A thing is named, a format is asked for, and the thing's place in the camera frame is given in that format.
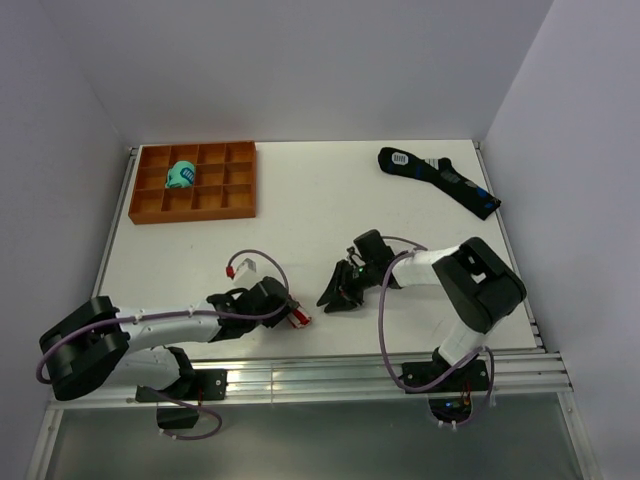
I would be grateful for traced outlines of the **red white striped sock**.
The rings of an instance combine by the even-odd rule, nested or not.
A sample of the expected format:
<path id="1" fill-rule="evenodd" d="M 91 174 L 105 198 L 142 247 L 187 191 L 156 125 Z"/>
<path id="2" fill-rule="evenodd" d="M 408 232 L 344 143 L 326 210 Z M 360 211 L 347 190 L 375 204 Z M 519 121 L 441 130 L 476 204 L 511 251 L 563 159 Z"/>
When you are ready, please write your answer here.
<path id="1" fill-rule="evenodd" d="M 305 328 L 312 323 L 311 315 L 295 300 L 290 303 L 290 312 L 287 315 L 287 320 L 295 329 Z"/>

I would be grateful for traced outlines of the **orange compartment tray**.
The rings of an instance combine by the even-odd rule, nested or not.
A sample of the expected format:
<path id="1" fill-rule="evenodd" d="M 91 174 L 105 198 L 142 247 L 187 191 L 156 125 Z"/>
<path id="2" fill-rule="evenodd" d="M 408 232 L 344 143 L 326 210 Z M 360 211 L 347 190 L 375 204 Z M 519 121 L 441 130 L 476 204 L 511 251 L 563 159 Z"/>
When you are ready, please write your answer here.
<path id="1" fill-rule="evenodd" d="M 194 186 L 168 189 L 167 172 L 181 160 L 195 165 Z M 254 218 L 256 189 L 252 141 L 143 146 L 129 218 L 136 225 Z"/>

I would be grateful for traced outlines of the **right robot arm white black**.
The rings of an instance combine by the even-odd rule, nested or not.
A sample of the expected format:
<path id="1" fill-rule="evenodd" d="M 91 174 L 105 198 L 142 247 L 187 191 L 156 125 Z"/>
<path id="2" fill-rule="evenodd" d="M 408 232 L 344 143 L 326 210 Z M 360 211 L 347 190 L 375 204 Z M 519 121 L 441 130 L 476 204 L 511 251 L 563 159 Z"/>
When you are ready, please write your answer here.
<path id="1" fill-rule="evenodd" d="M 347 312 L 359 308 L 365 291 L 373 287 L 441 287 L 458 320 L 433 355 L 433 378 L 441 388 L 455 389 L 468 374 L 462 359 L 483 346 L 496 326 L 524 302 L 526 287 L 479 237 L 441 250 L 407 240 L 414 250 L 402 253 L 392 250 L 390 239 L 376 229 L 356 237 L 347 257 L 336 263 L 317 305 L 327 314 Z"/>

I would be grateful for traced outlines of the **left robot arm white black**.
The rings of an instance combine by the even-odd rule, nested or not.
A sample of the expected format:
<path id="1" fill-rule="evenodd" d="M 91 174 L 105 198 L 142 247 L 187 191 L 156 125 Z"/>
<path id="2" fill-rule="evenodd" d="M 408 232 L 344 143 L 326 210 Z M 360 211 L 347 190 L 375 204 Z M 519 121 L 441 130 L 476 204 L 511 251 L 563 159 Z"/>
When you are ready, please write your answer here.
<path id="1" fill-rule="evenodd" d="M 40 337 L 36 377 L 58 401 L 79 399 L 107 383 L 183 399 L 193 391 L 195 375 L 180 344 L 236 340 L 259 326 L 276 326 L 297 306 L 288 283 L 270 276 L 182 310 L 127 314 L 109 297 L 97 296 Z"/>

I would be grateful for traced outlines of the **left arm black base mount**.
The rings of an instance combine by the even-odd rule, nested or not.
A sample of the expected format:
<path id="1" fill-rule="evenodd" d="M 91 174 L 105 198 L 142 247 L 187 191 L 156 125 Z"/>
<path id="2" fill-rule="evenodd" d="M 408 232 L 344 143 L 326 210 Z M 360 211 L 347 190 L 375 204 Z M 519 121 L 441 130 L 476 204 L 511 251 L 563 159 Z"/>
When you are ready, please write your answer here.
<path id="1" fill-rule="evenodd" d="M 169 368 L 154 373 L 150 380 L 141 381 L 136 388 L 135 401 L 156 405 L 156 424 L 160 432 L 178 440 L 200 440 L 215 435 L 222 426 L 221 416 L 208 402 L 225 398 L 227 371 L 225 369 Z M 214 421 L 209 433 L 190 433 L 199 420 Z"/>

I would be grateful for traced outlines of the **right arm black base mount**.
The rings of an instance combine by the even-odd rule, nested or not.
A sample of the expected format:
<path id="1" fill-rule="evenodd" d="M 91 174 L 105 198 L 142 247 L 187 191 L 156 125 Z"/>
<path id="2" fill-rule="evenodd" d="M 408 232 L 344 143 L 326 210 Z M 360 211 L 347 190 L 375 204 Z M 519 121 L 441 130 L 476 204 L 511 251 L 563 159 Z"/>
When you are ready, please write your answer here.
<path id="1" fill-rule="evenodd" d="M 410 388 L 420 388 L 444 374 L 449 365 L 441 359 L 401 364 L 400 379 Z M 467 421 L 473 414 L 474 393 L 487 393 L 493 382 L 486 362 L 475 356 L 469 363 L 453 371 L 445 379 L 427 390 L 428 394 L 444 397 L 428 400 L 431 414 L 436 420 L 449 424 Z"/>

